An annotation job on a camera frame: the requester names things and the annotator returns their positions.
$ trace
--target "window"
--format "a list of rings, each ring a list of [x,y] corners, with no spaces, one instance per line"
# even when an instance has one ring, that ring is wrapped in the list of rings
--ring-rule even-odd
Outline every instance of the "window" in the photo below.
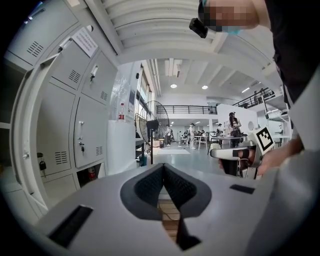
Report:
[[[134,102],[134,114],[139,114],[147,120],[151,119],[150,110],[147,109],[146,103],[151,101],[152,92],[148,84],[146,75],[142,69],[140,83],[137,85],[136,99]]]

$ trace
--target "paper notice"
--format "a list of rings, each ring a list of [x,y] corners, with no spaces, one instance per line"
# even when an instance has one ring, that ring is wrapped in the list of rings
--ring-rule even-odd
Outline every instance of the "paper notice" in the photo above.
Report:
[[[79,29],[71,38],[90,58],[98,49],[98,45],[84,27]]]

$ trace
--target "black sleeve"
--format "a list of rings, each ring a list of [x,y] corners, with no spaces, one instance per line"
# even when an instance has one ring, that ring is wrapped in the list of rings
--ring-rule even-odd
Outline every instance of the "black sleeve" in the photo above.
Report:
[[[319,24],[320,3],[314,0],[265,0],[265,3],[273,35],[273,58],[294,103],[320,63],[318,33],[315,31]]]

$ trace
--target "ceiling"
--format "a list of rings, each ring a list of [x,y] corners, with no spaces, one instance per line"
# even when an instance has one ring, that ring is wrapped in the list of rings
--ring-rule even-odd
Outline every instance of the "ceiling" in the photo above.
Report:
[[[201,94],[208,97],[221,97],[242,100],[267,86],[239,71],[206,61],[183,59],[179,77],[166,76],[167,59],[158,59],[158,75],[161,93]]]
[[[205,94],[244,99],[255,90],[279,89],[272,33],[265,27],[238,35],[209,31],[206,39],[189,29],[197,0],[85,0],[108,38],[104,53],[117,66],[148,60],[149,83],[163,93]],[[180,77],[166,76],[165,61],[182,60]],[[246,93],[242,91],[261,82]],[[171,84],[178,87],[173,91]]]
[[[192,123],[194,123],[196,126],[207,126],[209,124],[209,119],[170,119],[170,123],[172,122],[173,122],[172,127],[189,126]]]

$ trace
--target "wooden floor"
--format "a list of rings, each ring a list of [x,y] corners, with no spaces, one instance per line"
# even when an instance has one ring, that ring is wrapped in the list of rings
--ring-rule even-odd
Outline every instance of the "wooden floor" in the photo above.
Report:
[[[162,211],[162,224],[167,234],[176,242],[180,213],[171,200],[159,200],[159,207]]]

